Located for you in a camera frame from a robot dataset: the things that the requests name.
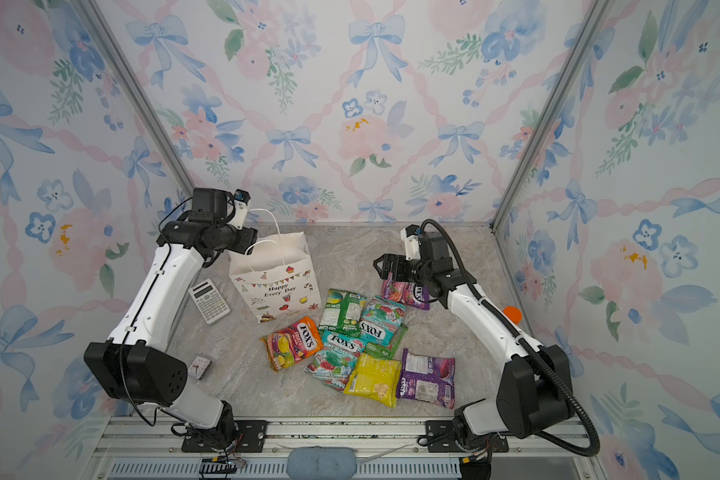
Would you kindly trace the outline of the purple pink Fox's candy bag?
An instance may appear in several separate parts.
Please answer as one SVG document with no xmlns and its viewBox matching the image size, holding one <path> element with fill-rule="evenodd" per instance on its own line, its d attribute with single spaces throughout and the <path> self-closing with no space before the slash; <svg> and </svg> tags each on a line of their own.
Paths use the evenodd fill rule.
<svg viewBox="0 0 720 480">
<path fill-rule="evenodd" d="M 416 283 L 387 279 L 382 284 L 382 298 L 420 310 L 430 309 L 428 290 Z"/>
</svg>

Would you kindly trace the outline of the white paper gift bag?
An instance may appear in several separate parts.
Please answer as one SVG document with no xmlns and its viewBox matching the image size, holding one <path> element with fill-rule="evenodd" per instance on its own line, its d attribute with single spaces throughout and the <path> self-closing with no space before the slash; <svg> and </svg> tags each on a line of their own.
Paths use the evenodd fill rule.
<svg viewBox="0 0 720 480">
<path fill-rule="evenodd" d="M 229 254 L 229 277 L 260 323 L 301 317 L 322 304 L 306 234 L 274 234 Z"/>
</svg>

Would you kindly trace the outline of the purple snack bag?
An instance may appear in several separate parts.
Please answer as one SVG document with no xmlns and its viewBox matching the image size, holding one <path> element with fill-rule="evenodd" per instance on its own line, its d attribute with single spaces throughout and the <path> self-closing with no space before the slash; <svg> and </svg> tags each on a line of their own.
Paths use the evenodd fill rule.
<svg viewBox="0 0 720 480">
<path fill-rule="evenodd" d="M 455 408 L 454 358 L 431 357 L 403 351 L 397 398 Z"/>
</svg>

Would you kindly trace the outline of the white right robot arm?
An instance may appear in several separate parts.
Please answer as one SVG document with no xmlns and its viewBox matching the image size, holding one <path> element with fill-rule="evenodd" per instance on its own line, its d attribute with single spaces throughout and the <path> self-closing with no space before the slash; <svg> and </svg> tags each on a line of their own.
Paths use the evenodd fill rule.
<svg viewBox="0 0 720 480">
<path fill-rule="evenodd" d="M 547 430 L 577 417 L 568 360 L 559 347 L 546 347 L 515 326 L 488 300 L 470 272 L 449 257 L 408 259 L 384 254 L 373 261 L 383 280 L 416 283 L 462 320 L 502 368 L 495 397 L 457 409 L 454 427 L 463 444 L 490 434 L 538 435 L 561 444 Z"/>
</svg>

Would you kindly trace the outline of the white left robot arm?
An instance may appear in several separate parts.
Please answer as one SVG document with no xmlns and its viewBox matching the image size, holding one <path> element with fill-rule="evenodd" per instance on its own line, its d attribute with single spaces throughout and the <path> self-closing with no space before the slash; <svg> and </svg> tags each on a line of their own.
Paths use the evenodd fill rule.
<svg viewBox="0 0 720 480">
<path fill-rule="evenodd" d="M 128 311 L 83 360 L 104 392 L 133 407 L 154 404 L 182 422 L 185 436 L 215 451 L 239 437 L 228 402 L 189 379 L 188 367 L 168 354 L 180 307 L 199 272 L 225 252 L 252 251 L 254 228 L 209 222 L 170 221 L 157 239 L 150 270 Z"/>
</svg>

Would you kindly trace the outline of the green back-side snack bag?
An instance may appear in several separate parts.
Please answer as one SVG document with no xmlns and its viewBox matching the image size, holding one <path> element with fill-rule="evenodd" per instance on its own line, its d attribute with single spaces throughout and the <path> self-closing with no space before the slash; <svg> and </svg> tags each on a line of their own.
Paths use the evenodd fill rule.
<svg viewBox="0 0 720 480">
<path fill-rule="evenodd" d="M 364 352 L 375 359 L 391 360 L 395 357 L 399 345 L 407 331 L 408 326 L 401 325 L 391 337 L 388 345 L 380 345 L 369 342 L 366 345 Z"/>
</svg>

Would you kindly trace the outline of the orange Fox's candy bag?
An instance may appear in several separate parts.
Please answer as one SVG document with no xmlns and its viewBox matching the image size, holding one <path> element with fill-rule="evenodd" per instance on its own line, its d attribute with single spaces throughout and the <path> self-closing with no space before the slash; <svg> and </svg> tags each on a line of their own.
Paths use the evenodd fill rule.
<svg viewBox="0 0 720 480">
<path fill-rule="evenodd" d="M 279 372 L 314 356 L 323 349 L 317 324 L 310 318 L 277 330 L 260 340 L 265 345 L 270 368 Z"/>
</svg>

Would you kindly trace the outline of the yellow snack bag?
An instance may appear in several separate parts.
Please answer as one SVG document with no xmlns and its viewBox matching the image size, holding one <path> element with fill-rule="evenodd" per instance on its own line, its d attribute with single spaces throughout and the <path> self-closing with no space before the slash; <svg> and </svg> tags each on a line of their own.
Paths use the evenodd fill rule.
<svg viewBox="0 0 720 480">
<path fill-rule="evenodd" d="M 362 353 L 349 376 L 343 393 L 397 406 L 397 387 L 402 364 L 398 360 L 377 359 Z"/>
</svg>

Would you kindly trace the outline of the teal red Fox's candy bag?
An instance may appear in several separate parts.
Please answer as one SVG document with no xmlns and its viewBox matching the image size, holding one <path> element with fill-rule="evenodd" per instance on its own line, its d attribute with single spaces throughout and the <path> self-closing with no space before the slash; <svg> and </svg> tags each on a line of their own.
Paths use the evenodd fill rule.
<svg viewBox="0 0 720 480">
<path fill-rule="evenodd" d="M 324 330 L 323 348 L 311 357 L 304 372 L 326 386 L 343 392 L 367 343 L 360 338 Z"/>
</svg>

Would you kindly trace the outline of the white calculator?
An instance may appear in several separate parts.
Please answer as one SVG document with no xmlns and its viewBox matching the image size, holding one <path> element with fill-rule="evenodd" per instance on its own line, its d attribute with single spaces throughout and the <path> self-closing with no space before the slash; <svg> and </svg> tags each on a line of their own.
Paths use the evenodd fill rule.
<svg viewBox="0 0 720 480">
<path fill-rule="evenodd" d="M 231 313 L 230 307 L 211 279 L 199 281 L 188 293 L 208 325 L 215 324 Z"/>
</svg>

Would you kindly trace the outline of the orange bottle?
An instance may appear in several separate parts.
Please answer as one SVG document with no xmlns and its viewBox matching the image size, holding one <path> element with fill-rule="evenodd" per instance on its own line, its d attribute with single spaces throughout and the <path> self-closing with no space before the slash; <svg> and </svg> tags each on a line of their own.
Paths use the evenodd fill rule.
<svg viewBox="0 0 720 480">
<path fill-rule="evenodd" d="M 522 311 L 514 306 L 505 307 L 503 314 L 515 325 L 519 325 L 523 320 Z"/>
</svg>

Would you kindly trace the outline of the grey blue cushion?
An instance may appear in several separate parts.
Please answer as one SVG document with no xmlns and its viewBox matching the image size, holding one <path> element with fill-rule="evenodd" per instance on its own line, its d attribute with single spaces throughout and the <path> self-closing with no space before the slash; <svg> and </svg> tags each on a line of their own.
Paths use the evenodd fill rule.
<svg viewBox="0 0 720 480">
<path fill-rule="evenodd" d="M 345 480 L 357 472 L 357 459 L 346 447 L 301 447 L 290 452 L 286 474 L 296 480 Z"/>
</svg>

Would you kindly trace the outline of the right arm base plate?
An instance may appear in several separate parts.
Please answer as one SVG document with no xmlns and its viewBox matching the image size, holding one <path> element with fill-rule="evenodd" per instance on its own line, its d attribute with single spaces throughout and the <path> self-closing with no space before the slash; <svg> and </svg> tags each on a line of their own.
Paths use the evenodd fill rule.
<svg viewBox="0 0 720 480">
<path fill-rule="evenodd" d="M 417 439 L 417 445 L 429 453 L 462 453 L 467 455 L 485 451 L 488 446 L 493 453 L 507 453 L 507 439 L 499 433 L 474 434 L 465 425 L 452 420 L 427 420 L 425 434 Z"/>
</svg>

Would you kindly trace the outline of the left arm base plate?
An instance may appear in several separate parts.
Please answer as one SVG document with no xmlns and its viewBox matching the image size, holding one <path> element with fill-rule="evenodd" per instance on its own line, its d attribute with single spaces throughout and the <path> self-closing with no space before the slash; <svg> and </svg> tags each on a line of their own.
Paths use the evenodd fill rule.
<svg viewBox="0 0 720 480">
<path fill-rule="evenodd" d="M 265 420 L 235 420 L 231 426 L 211 433 L 190 434 L 181 446 L 183 453 L 261 453 L 269 423 Z"/>
</svg>

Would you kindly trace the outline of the aluminium rail frame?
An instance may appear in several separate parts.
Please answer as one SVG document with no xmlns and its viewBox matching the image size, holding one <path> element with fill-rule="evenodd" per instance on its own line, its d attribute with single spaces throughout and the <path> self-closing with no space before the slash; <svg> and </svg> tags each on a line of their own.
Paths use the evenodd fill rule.
<svg viewBox="0 0 720 480">
<path fill-rule="evenodd" d="M 602 479 L 594 458 L 537 437 L 498 434 L 491 455 L 471 456 L 447 417 L 242 417 L 242 437 L 224 456 L 186 446 L 161 416 L 154 427 L 115 418 L 106 426 L 84 479 L 285 479 L 292 456 L 331 457 L 347 479 Z"/>
</svg>

